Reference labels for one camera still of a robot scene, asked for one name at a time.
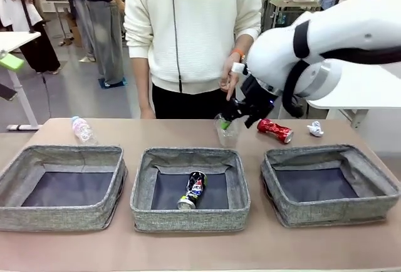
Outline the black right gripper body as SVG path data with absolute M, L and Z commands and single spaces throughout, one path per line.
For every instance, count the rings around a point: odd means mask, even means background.
M 274 108 L 276 95 L 262 87 L 252 75 L 249 75 L 244 80 L 241 85 L 241 91 L 244 95 L 242 102 L 246 113 L 269 114 Z

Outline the person's left hand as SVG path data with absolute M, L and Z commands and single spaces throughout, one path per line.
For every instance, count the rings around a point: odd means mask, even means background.
M 234 93 L 236 85 L 239 81 L 239 75 L 233 73 L 231 68 L 234 63 L 239 63 L 241 55 L 239 53 L 232 53 L 225 61 L 223 72 L 220 80 L 220 89 L 227 93 L 226 100 L 229 101 Z

